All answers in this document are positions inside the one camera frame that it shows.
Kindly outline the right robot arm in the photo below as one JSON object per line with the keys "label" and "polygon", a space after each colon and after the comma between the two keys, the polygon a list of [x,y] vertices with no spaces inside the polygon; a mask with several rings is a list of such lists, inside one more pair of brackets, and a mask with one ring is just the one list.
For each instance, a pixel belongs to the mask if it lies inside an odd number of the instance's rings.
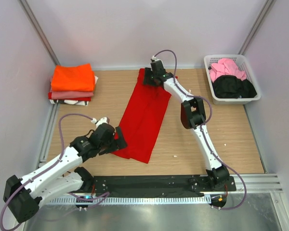
{"label": "right robot arm", "polygon": [[144,84],[163,88],[181,103],[181,124],[193,134],[204,157],[207,184],[214,191],[226,190],[230,180],[227,167],[222,163],[210,139],[203,98],[193,96],[179,83],[177,78],[167,72],[163,62],[151,58],[151,67],[145,69]]}

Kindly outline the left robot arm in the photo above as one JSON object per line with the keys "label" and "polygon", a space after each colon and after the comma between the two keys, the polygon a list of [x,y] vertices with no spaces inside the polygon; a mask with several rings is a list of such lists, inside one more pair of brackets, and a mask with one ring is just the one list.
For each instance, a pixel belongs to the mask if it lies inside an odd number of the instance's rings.
{"label": "left robot arm", "polygon": [[76,137],[61,154],[39,169],[21,178],[9,177],[3,200],[17,222],[23,223],[62,194],[88,192],[94,185],[94,177],[81,164],[126,147],[121,128],[102,123],[89,137]]}

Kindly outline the white plastic laundry basket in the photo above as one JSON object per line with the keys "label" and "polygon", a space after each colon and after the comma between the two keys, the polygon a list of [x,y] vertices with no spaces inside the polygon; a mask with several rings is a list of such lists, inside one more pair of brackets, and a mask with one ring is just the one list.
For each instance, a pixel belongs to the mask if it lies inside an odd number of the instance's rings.
{"label": "white plastic laundry basket", "polygon": [[[256,90],[257,94],[254,98],[221,99],[221,98],[216,97],[214,90],[213,90],[212,81],[210,79],[209,67],[213,63],[218,63],[218,61],[222,58],[228,58],[228,59],[233,60],[236,63],[236,65],[238,66],[238,69],[240,71],[245,71],[247,80],[250,81],[250,83],[254,86],[254,88]],[[209,87],[210,87],[210,91],[211,91],[211,95],[212,95],[212,100],[213,100],[214,104],[216,104],[216,105],[224,105],[224,104],[244,105],[244,104],[247,104],[247,103],[252,102],[252,101],[257,101],[261,98],[261,91],[260,91],[260,87],[257,83],[257,79],[256,79],[254,72],[253,72],[253,70],[252,70],[252,68],[251,68],[251,66],[250,66],[250,64],[249,64],[249,62],[245,56],[240,55],[240,54],[214,54],[214,55],[206,55],[203,60],[204,60],[204,66],[206,69],[206,74],[207,74]]]}

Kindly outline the black t shirt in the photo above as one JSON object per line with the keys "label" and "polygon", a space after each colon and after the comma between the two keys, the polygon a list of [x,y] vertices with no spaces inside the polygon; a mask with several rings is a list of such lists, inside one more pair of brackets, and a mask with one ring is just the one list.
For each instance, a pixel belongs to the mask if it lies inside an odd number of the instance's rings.
{"label": "black t shirt", "polygon": [[241,80],[232,75],[218,77],[212,86],[215,96],[220,99],[254,98],[257,95],[255,87],[249,80]]}

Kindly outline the aluminium rail frame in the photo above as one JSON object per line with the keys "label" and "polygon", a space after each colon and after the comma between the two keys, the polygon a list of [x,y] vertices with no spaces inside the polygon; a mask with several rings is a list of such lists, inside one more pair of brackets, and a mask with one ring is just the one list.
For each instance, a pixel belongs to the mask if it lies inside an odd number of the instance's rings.
{"label": "aluminium rail frame", "polygon": [[[234,124],[219,127],[209,124],[209,134],[222,160],[230,166],[239,191],[279,192],[276,174],[265,173],[244,108],[233,106],[239,118]],[[93,106],[54,105],[45,135],[39,166],[46,164],[68,144],[94,126],[89,117],[107,116],[113,126],[119,123],[121,107],[95,109]],[[149,163],[125,159],[114,154],[92,158],[84,167],[94,176],[196,175],[205,173],[205,161],[193,135],[179,126],[173,103],[166,112]]]}

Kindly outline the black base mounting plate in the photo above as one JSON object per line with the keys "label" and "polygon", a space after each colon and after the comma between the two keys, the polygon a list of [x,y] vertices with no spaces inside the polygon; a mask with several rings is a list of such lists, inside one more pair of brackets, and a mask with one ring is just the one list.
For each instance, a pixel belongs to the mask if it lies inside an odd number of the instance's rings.
{"label": "black base mounting plate", "polygon": [[76,190],[74,193],[95,193],[109,191],[131,192],[139,189],[146,192],[150,189],[182,189],[190,192],[213,192],[227,189],[229,192],[236,191],[235,180],[230,176],[226,181],[213,185],[207,175],[151,175],[151,176],[95,176],[93,183],[88,189]]}

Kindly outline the folded red white t shirt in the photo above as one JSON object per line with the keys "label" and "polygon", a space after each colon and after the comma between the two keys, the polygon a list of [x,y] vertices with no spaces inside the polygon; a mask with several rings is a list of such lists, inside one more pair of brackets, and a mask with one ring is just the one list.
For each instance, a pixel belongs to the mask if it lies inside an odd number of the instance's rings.
{"label": "folded red white t shirt", "polygon": [[[92,83],[89,83],[88,81],[78,81],[78,80],[73,80],[70,81],[66,84],[61,84],[61,85],[54,85],[51,83],[51,88],[49,92],[53,91],[83,91],[83,92],[89,92],[92,91],[94,92],[95,90],[95,84],[97,83],[98,77],[94,76],[91,77],[93,80]],[[49,99],[51,103],[65,103],[65,104],[71,104],[71,105],[84,105],[87,106],[88,103],[91,101],[92,97],[87,97],[87,98],[74,98],[74,99]]]}

